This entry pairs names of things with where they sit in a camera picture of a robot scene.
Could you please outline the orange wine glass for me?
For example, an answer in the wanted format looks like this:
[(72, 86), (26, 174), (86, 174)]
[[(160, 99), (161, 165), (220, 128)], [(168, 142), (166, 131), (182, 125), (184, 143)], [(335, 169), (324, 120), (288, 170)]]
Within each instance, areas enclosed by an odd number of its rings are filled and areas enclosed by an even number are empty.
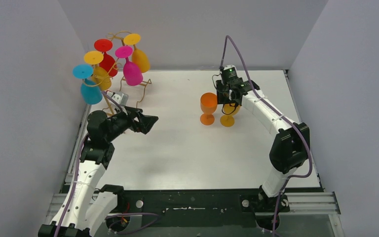
[(200, 116), (200, 122), (203, 125), (212, 125), (215, 121), (213, 113), (217, 109), (217, 96), (214, 93), (207, 92), (200, 97), (200, 108), (203, 114)]

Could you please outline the pink wine glass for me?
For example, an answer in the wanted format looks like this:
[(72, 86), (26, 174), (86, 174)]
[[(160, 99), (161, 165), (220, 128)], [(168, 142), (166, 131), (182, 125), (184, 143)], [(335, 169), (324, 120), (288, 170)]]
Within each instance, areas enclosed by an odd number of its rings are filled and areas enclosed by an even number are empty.
[(143, 81), (143, 75), (137, 64), (129, 60), (129, 57), (133, 54), (133, 48), (130, 46), (121, 46), (115, 51), (117, 58), (125, 59), (123, 65), (123, 75), (126, 83), (130, 86), (137, 86)]

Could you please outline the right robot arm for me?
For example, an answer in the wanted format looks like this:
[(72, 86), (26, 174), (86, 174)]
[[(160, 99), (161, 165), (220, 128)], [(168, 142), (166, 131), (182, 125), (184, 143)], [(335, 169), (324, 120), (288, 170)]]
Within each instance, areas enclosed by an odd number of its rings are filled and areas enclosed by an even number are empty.
[(215, 88), (217, 102), (222, 105), (221, 124), (232, 126), (233, 116), (244, 108), (274, 136), (269, 152), (272, 168), (259, 188), (257, 206), (266, 212), (280, 210), (288, 205), (281, 197), (286, 181), (308, 158), (309, 128), (305, 123), (297, 124), (286, 118), (255, 82), (244, 81), (237, 75), (234, 65), (221, 66), (220, 76)]

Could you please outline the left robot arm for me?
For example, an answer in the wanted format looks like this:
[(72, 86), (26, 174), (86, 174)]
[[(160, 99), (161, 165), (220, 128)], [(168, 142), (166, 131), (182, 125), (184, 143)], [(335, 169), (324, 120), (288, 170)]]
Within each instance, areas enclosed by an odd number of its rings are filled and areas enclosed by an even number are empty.
[(113, 157), (113, 140), (128, 129), (147, 134), (158, 119), (132, 107), (124, 107), (111, 117), (102, 110), (91, 112), (68, 194), (50, 223), (40, 227), (38, 236), (92, 237), (112, 211), (124, 212), (127, 199), (123, 186), (104, 185), (96, 200), (91, 199)]

